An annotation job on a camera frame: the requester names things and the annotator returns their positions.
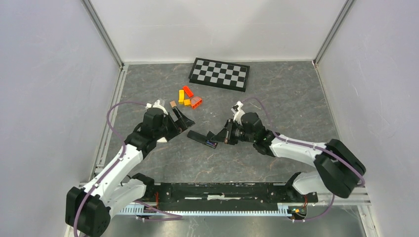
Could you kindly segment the blue purple AAA battery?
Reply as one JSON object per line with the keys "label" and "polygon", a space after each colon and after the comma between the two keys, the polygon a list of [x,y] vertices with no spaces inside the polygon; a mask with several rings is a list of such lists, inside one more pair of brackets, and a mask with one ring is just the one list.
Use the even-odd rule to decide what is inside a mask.
{"label": "blue purple AAA battery", "polygon": [[206,143],[207,143],[210,147],[213,147],[213,148],[216,148],[216,146],[217,146],[217,143],[215,143],[215,142],[206,141]]}

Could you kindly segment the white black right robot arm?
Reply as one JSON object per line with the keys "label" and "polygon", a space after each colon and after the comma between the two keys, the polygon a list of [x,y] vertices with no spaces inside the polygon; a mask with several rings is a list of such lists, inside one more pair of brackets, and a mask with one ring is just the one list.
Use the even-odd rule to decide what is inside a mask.
{"label": "white black right robot arm", "polygon": [[291,201],[323,191],[348,198],[356,187],[365,183],[365,166],[340,140],[313,143],[291,139],[267,129],[257,113],[228,119],[223,129],[209,140],[228,145],[250,142],[262,155],[289,158],[313,166],[315,171],[302,172],[290,179],[291,185],[286,186],[285,194]]}

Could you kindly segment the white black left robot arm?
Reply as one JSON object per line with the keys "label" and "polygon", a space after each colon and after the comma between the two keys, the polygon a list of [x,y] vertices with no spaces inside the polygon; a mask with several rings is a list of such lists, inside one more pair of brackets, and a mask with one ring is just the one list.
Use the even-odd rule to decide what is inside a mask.
{"label": "white black left robot arm", "polygon": [[155,196],[153,185],[134,177],[122,187],[120,182],[158,143],[168,142],[195,124],[177,106],[172,108],[177,120],[159,104],[146,108],[143,121],[122,141],[112,161],[82,188],[68,191],[65,222],[73,227],[74,236],[99,237],[126,206],[138,199],[150,201]]}

